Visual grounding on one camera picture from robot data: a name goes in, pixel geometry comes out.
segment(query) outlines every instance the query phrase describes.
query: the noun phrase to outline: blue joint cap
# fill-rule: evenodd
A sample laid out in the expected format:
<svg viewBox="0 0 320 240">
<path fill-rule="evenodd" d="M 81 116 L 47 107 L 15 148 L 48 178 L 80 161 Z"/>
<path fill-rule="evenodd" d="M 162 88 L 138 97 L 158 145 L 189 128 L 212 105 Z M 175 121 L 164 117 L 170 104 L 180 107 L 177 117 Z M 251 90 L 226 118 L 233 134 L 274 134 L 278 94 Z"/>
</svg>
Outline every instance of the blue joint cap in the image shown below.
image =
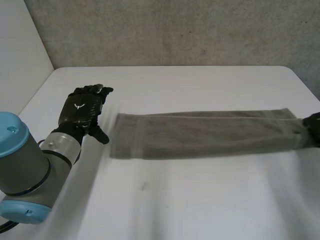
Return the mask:
<svg viewBox="0 0 320 240">
<path fill-rule="evenodd" d="M 3 200 L 0 202 L 0 216 L 21 224 L 41 224 L 51 207 L 27 201 Z"/>
<path fill-rule="evenodd" d="M 29 129 L 10 112 L 0 112 L 0 158 L 19 150 L 29 138 Z"/>
</svg>

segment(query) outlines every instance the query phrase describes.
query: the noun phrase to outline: gray concrete wall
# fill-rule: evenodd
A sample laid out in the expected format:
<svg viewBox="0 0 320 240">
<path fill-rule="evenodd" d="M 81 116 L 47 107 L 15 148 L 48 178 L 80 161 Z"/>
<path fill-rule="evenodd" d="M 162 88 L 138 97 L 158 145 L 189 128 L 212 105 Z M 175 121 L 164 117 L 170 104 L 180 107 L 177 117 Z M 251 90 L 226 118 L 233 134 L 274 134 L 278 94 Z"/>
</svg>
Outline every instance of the gray concrete wall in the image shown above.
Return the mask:
<svg viewBox="0 0 320 240">
<path fill-rule="evenodd" d="M 55 68 L 282 65 L 320 98 L 319 0 L 25 0 Z"/>
</svg>

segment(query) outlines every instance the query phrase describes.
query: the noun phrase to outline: gray towel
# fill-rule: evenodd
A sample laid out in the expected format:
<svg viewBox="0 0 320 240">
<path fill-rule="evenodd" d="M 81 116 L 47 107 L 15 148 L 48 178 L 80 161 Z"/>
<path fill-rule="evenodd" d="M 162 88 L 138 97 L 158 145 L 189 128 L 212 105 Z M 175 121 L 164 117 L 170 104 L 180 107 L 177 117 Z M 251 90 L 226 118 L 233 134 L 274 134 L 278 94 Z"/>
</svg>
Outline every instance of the gray towel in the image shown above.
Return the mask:
<svg viewBox="0 0 320 240">
<path fill-rule="evenodd" d="M 110 156 L 185 159 L 287 151 L 312 146 L 302 119 L 288 109 L 120 113 Z"/>
</svg>

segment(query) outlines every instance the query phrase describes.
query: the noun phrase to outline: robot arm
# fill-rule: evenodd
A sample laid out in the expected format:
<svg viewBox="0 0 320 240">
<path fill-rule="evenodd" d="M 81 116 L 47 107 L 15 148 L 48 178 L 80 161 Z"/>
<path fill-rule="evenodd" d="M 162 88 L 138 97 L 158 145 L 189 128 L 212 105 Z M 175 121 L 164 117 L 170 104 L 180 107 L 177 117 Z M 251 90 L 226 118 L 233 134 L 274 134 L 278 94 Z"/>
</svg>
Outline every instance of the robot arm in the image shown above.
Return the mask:
<svg viewBox="0 0 320 240">
<path fill-rule="evenodd" d="M 110 87 L 101 84 L 76 88 L 60 114 L 58 128 L 38 146 L 18 116 L 0 112 L 0 215 L 23 224 L 40 224 L 55 201 L 81 153 L 85 135 L 102 144 L 108 136 L 98 115 Z"/>
</svg>

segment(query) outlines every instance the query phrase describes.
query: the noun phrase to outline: white table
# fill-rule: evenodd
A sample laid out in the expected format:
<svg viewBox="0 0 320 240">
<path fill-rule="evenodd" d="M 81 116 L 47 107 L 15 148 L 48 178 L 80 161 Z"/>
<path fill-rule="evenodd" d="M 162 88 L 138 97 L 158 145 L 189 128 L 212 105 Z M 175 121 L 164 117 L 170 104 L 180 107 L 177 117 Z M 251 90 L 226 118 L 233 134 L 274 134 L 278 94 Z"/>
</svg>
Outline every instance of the white table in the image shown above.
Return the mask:
<svg viewBox="0 0 320 240">
<path fill-rule="evenodd" d="M 107 133 L 117 113 L 289 108 L 303 118 L 320 111 L 298 77 L 280 66 L 67 67 L 51 74 L 20 117 L 37 141 L 44 139 L 57 127 L 68 94 L 97 83 L 114 88 L 99 119 Z M 46 222 L 19 224 L 0 239 L 289 240 L 320 234 L 319 184 L 312 181 L 318 179 L 317 149 L 187 160 L 118 160 L 109 149 L 86 137 Z"/>
</svg>

